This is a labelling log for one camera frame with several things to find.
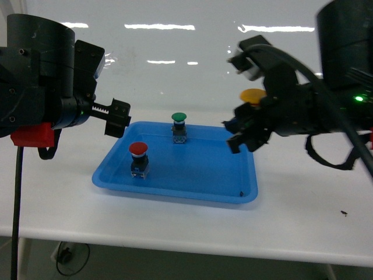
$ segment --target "green led light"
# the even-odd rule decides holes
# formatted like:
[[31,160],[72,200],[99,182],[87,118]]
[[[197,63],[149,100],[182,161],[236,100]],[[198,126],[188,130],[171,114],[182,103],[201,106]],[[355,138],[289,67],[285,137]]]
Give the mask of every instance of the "green led light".
[[355,97],[355,100],[356,100],[356,101],[360,101],[360,102],[361,102],[361,101],[363,101],[363,100],[364,100],[364,98],[362,98],[361,96],[356,96],[356,97]]

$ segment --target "floor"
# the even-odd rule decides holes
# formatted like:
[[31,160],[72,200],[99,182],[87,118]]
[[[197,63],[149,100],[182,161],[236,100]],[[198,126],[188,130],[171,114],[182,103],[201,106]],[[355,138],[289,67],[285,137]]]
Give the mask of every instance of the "floor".
[[[0,279],[10,277],[9,241],[9,237],[0,237]],[[320,264],[98,245],[90,245],[90,257],[84,269],[65,277],[51,261],[57,244],[56,241],[33,240],[27,279],[327,279],[325,266]],[[73,259],[59,268],[65,274],[77,271],[87,257],[87,247],[76,246]],[[373,279],[372,268],[333,266],[333,270],[338,280]]]

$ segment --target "power cord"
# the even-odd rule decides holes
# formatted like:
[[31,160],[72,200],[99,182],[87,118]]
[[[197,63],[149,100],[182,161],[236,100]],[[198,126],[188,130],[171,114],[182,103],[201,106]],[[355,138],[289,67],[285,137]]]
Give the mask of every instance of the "power cord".
[[82,271],[82,269],[83,269],[83,268],[86,266],[86,264],[88,263],[89,256],[90,256],[90,253],[91,253],[91,249],[90,249],[89,245],[85,243],[85,245],[86,245],[87,248],[88,248],[88,255],[87,255],[86,261],[84,262],[83,266],[82,266],[79,270],[77,270],[77,271],[75,271],[75,272],[73,272],[73,273],[71,273],[71,274],[66,274],[66,273],[63,273],[63,272],[59,269],[59,267],[58,267],[58,263],[59,263],[59,262],[58,262],[58,260],[59,260],[59,252],[61,251],[61,246],[62,246],[62,244],[63,244],[63,242],[60,242],[60,244],[59,244],[59,246],[58,246],[58,250],[57,250],[56,269],[57,269],[58,273],[61,274],[62,276],[66,276],[66,277],[74,276],[74,275],[78,274],[80,271]]
[[348,116],[346,116],[346,113],[340,111],[340,103],[335,94],[331,92],[310,69],[308,69],[305,65],[300,63],[288,53],[271,45],[257,44],[246,48],[244,50],[244,54],[248,56],[248,53],[255,51],[265,51],[280,58],[293,69],[298,70],[300,73],[302,73],[302,75],[304,75],[312,83],[315,91],[319,93],[321,100],[325,104],[329,115],[336,122],[336,124],[339,125],[339,127],[347,135],[353,146],[356,148],[357,153],[360,155],[373,179],[373,156],[366,145],[360,139],[359,134],[355,131],[350,119],[348,118]]
[[17,271],[18,271],[18,237],[19,237],[19,216],[20,216],[20,207],[21,207],[22,163],[23,163],[23,147],[18,147],[17,159],[16,159],[16,180],[15,180],[14,210],[13,210],[12,256],[11,256],[11,266],[10,266],[10,279],[11,280],[17,280]]

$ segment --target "black cable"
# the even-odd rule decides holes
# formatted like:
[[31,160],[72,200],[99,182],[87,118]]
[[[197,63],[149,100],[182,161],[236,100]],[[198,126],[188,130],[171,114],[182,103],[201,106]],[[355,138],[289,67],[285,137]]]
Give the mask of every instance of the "black cable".
[[360,155],[373,179],[373,156],[368,148],[365,146],[365,144],[361,141],[359,134],[355,131],[346,113],[340,110],[341,106],[335,94],[330,91],[310,69],[308,69],[305,65],[300,63],[288,53],[271,45],[256,44],[246,48],[244,50],[244,54],[248,56],[248,53],[251,53],[253,51],[266,51],[267,53],[275,55],[277,58],[280,58],[282,61],[291,66],[293,69],[298,70],[300,73],[302,73],[312,83],[315,91],[319,93],[320,98],[323,101],[329,115],[336,122],[336,124],[339,125],[339,127],[347,135],[353,146],[356,148],[358,154]]
[[39,157],[44,160],[52,159],[56,154],[58,148],[58,141],[59,137],[61,136],[62,129],[55,129],[54,130],[54,146],[47,148],[37,148],[39,152]]
[[89,245],[87,243],[85,243],[85,245],[87,246],[88,248],[88,255],[87,255],[87,258],[86,258],[86,261],[84,262],[83,266],[78,270],[78,271],[75,271],[71,274],[65,274],[63,273],[61,270],[59,270],[59,267],[58,267],[58,256],[59,256],[59,251],[61,249],[61,245],[63,244],[63,242],[60,242],[59,246],[58,246],[58,250],[57,250],[57,257],[56,257],[56,269],[58,271],[59,274],[61,274],[62,276],[66,276],[66,277],[70,277],[70,276],[74,276],[76,274],[78,274],[80,271],[82,271],[82,269],[86,266],[86,264],[88,263],[88,260],[89,260],[89,256],[90,256],[90,253],[91,253],[91,249],[89,247]]
[[10,279],[17,280],[18,271],[18,236],[19,236],[19,216],[21,207],[21,185],[22,185],[22,162],[23,147],[17,149],[16,161],[16,181],[14,193],[14,210],[13,210],[13,232],[12,232],[12,263],[10,268]]

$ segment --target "white tabletop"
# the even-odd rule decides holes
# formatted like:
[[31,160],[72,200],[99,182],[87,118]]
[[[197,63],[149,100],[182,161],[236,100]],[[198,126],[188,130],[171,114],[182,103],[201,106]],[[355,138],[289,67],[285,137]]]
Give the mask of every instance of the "white tabletop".
[[[169,111],[132,110],[133,121],[170,121]],[[219,126],[229,114],[187,111],[190,124]],[[314,162],[304,136],[273,135],[255,152],[259,195],[234,205],[109,191],[91,177],[115,143],[104,123],[62,131],[53,160],[25,149],[20,235],[113,246],[373,267],[373,187],[361,162],[337,171]],[[315,146],[342,161],[342,134]],[[0,235],[10,236],[16,148],[0,139]]]

